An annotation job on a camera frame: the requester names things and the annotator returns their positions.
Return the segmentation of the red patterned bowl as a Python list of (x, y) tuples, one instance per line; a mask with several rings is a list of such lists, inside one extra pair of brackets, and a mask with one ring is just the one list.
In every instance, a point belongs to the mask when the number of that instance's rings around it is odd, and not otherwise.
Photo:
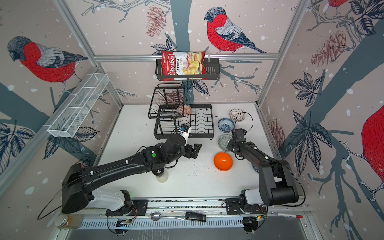
[(193, 109), (190, 105), (179, 105), (177, 108), (177, 113), (180, 117), (188, 117), (193, 113)]

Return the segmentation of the green patterned bowl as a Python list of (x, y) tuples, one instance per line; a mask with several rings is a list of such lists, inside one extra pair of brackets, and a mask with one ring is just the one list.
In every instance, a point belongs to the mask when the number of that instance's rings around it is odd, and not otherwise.
[(231, 141), (231, 139), (232, 139), (232, 135), (230, 135), (230, 134), (222, 135), (219, 137), (218, 145), (223, 152), (229, 152), (229, 150), (227, 149), (227, 146), (228, 146), (229, 142)]

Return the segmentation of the black wire dish rack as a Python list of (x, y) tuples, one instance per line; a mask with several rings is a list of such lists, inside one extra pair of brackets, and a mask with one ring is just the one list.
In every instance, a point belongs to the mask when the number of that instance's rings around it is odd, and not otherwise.
[(153, 92), (148, 118), (156, 120), (154, 136), (158, 140), (175, 134), (182, 125), (190, 127), (190, 138), (214, 138), (212, 105), (188, 104), (182, 84), (158, 84)]

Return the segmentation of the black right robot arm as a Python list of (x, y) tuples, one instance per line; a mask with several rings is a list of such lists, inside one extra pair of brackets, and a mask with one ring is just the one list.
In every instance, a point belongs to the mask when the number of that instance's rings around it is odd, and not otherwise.
[(287, 161), (276, 160), (246, 140), (246, 130), (234, 129), (227, 149), (258, 169), (259, 194), (265, 206), (286, 205), (299, 200), (295, 176)]

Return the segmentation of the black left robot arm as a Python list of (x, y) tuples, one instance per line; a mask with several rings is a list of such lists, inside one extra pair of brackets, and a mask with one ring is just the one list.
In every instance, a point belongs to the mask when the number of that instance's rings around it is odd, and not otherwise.
[(93, 191), (119, 179), (162, 170), (181, 157), (198, 157), (202, 144), (187, 144), (181, 135), (172, 135), (166, 142), (139, 150), (131, 157), (105, 165), (83, 168), (81, 164), (71, 166), (63, 181), (62, 213), (72, 214), (97, 202)]

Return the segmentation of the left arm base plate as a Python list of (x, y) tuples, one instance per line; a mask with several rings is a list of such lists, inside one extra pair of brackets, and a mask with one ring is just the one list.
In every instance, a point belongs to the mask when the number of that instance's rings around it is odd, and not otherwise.
[(145, 216), (148, 207), (148, 200), (132, 200), (130, 204), (124, 205), (116, 211), (106, 210), (107, 217)]

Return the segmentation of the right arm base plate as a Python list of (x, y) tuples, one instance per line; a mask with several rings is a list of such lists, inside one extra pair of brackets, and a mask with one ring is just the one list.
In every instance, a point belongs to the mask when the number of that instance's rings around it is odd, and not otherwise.
[(239, 199), (230, 198), (225, 199), (224, 208), (227, 215), (265, 215), (267, 213), (267, 207), (265, 205), (241, 205)]

